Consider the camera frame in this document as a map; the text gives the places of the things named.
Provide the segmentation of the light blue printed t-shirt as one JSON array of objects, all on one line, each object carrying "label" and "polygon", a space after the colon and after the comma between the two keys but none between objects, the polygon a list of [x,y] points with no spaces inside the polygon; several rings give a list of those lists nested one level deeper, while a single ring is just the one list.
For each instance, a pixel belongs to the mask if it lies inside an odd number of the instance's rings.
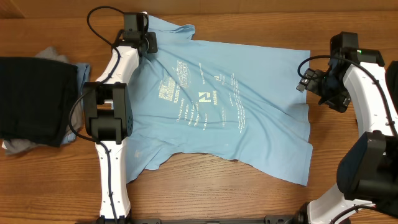
[{"label": "light blue printed t-shirt", "polygon": [[309,51],[194,40],[193,25],[156,17],[149,29],[158,51],[142,58],[128,85],[128,181],[182,152],[307,184],[313,147],[307,96],[296,87]]}]

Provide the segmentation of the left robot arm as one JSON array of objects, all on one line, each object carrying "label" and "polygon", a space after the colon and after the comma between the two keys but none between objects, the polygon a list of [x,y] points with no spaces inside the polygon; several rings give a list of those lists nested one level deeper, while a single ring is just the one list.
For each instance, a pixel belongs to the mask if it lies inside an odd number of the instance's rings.
[{"label": "left robot arm", "polygon": [[124,13],[124,27],[111,43],[112,57],[103,74],[83,87],[87,134],[94,139],[101,174],[101,208],[97,223],[132,223],[127,194],[127,137],[133,115],[127,84],[142,54],[157,52],[146,12]]}]

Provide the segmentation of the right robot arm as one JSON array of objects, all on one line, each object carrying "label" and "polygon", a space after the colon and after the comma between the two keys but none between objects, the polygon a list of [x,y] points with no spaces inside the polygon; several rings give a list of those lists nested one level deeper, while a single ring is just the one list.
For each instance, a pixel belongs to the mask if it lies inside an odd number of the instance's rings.
[{"label": "right robot arm", "polygon": [[397,216],[397,62],[387,67],[378,50],[362,49],[356,33],[330,40],[327,71],[299,73],[299,91],[344,113],[353,105],[359,138],[340,161],[336,184],[305,203],[291,223],[350,223],[360,210]]}]

